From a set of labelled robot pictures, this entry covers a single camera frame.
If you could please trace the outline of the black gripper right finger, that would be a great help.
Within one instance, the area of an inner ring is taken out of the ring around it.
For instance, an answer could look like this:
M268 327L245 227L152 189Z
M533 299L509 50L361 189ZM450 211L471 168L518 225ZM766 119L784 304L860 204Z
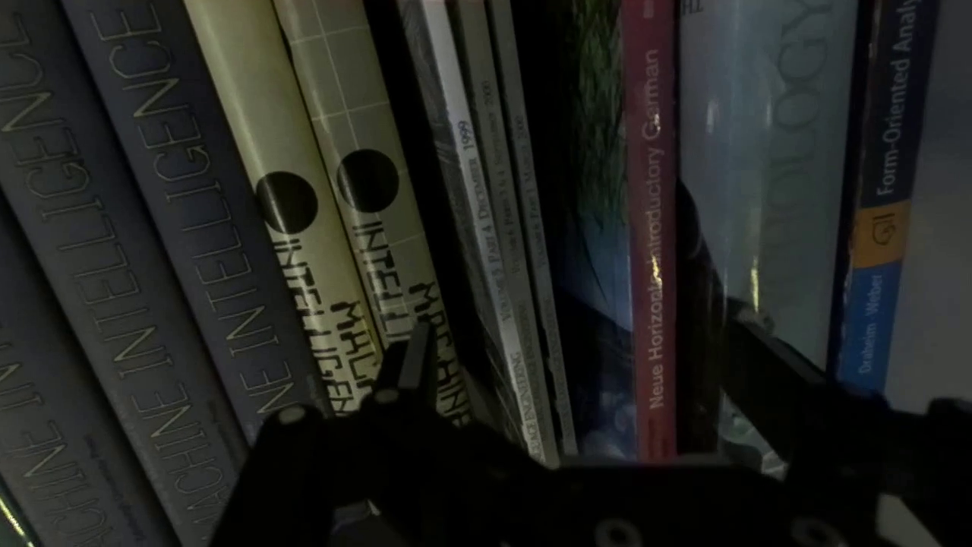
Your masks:
M727 395L779 456L829 441L837 389L802 354L749 319L731 319L719 355Z

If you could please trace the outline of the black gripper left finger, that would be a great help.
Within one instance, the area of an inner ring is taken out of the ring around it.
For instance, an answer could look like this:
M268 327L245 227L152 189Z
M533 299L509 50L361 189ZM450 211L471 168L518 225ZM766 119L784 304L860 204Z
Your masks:
M376 393L415 399L428 399L435 393L435 346L424 333L386 349Z

